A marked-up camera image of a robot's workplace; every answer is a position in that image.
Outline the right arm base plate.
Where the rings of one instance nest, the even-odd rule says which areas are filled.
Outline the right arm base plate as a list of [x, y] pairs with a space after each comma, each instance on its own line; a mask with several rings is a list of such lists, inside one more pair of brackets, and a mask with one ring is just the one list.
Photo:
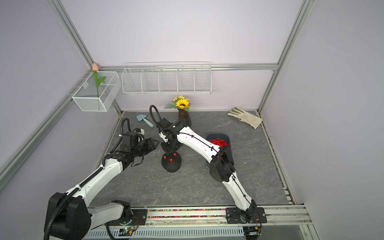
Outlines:
[[226, 208], [228, 224], [256, 224], [267, 223], [266, 213], [264, 208], [250, 206], [246, 211], [237, 207]]

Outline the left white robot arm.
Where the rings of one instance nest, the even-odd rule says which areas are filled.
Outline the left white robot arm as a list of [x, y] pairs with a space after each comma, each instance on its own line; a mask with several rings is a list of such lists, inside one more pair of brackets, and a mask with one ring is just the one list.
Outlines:
[[107, 205], [90, 208], [95, 196], [117, 175], [157, 148], [159, 141], [146, 139], [139, 129], [121, 134], [119, 150], [106, 155], [101, 165], [85, 180], [64, 193], [55, 193], [48, 202], [44, 226], [44, 239], [81, 240], [87, 233], [105, 223], [130, 219], [131, 205], [113, 201]]

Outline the black dome screw fixture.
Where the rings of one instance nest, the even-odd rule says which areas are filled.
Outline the black dome screw fixture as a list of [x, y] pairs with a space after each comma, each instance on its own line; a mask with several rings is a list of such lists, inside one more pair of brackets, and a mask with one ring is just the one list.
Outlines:
[[182, 158], [181, 155], [177, 152], [172, 152], [172, 153], [165, 153], [163, 156], [167, 156], [167, 159], [164, 160], [162, 157], [161, 163], [162, 167], [167, 170], [170, 173], [177, 172], [182, 164]]

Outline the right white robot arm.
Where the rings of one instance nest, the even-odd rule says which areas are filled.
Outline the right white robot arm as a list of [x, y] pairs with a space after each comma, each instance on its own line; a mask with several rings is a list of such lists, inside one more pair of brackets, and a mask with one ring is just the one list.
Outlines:
[[182, 157], [177, 150], [186, 145], [200, 154], [209, 164], [211, 177], [222, 183], [235, 201], [235, 213], [229, 214], [229, 219], [235, 223], [256, 223], [258, 220], [257, 204], [247, 194], [237, 176], [231, 150], [228, 146], [215, 145], [196, 134], [182, 122], [171, 123], [162, 118], [156, 122], [159, 135], [164, 141], [161, 163], [170, 173], [177, 172], [182, 163]]

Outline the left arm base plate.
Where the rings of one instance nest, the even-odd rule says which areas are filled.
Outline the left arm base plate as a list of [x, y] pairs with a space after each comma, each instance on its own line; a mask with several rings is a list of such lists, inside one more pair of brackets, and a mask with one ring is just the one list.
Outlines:
[[108, 222], [109, 226], [144, 226], [148, 215], [147, 209], [131, 209], [129, 217]]

